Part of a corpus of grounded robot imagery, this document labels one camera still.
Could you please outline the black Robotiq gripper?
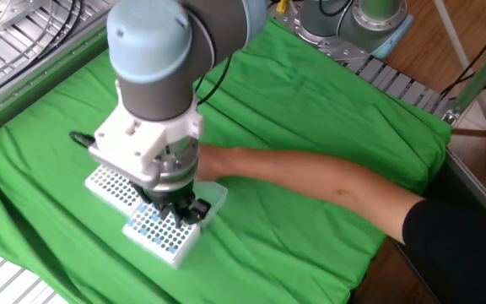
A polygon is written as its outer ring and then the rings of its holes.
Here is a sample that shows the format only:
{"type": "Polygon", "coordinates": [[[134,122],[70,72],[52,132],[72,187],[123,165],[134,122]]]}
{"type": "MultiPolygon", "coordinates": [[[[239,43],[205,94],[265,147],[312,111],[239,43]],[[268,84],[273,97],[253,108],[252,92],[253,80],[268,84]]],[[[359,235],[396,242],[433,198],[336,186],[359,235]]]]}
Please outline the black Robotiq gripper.
{"type": "Polygon", "coordinates": [[[205,218],[211,209],[211,204],[201,198],[196,198],[193,191],[194,182],[184,187],[168,192],[154,192],[135,185],[135,191],[147,204],[152,204],[158,211],[172,214],[175,227],[194,225],[205,218]]]}

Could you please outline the person's hand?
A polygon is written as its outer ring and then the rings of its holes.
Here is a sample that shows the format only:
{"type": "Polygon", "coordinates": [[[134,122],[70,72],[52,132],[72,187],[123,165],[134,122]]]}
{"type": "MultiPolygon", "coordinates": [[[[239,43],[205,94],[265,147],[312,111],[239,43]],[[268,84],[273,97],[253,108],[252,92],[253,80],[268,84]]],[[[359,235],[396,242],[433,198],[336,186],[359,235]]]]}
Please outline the person's hand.
{"type": "Polygon", "coordinates": [[[212,144],[200,144],[196,179],[200,182],[212,182],[234,173],[235,149],[212,144]]]}

